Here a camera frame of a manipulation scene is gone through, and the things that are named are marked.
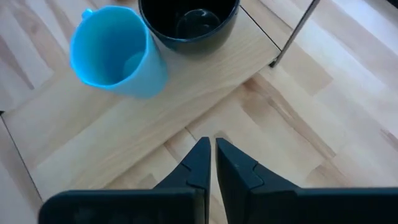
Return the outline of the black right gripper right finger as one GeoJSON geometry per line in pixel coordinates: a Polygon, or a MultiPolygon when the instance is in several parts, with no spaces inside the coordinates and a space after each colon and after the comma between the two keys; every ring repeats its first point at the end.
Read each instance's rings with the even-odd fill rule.
{"type": "Polygon", "coordinates": [[[229,224],[398,224],[398,187],[303,188],[216,139],[229,224]]]}

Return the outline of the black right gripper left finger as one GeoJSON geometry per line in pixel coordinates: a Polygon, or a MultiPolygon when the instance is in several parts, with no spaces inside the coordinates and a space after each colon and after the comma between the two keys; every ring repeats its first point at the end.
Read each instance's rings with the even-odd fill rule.
{"type": "Polygon", "coordinates": [[[208,224],[210,180],[203,137],[152,189],[60,192],[41,206],[38,224],[208,224]]]}

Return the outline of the light blue mug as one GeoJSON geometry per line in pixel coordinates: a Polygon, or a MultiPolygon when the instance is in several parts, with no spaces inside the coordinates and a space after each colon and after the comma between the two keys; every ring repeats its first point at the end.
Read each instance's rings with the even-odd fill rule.
{"type": "Polygon", "coordinates": [[[151,98],[168,80],[150,30],[131,8],[86,9],[72,35],[70,64],[85,84],[120,95],[151,98]]]}

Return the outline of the black ceramic mug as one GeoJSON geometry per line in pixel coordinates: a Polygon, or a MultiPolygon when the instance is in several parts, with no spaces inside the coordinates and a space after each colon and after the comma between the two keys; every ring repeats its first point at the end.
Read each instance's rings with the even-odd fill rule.
{"type": "Polygon", "coordinates": [[[170,50],[184,55],[220,48],[231,35],[240,0],[139,0],[147,27],[170,50]]]}

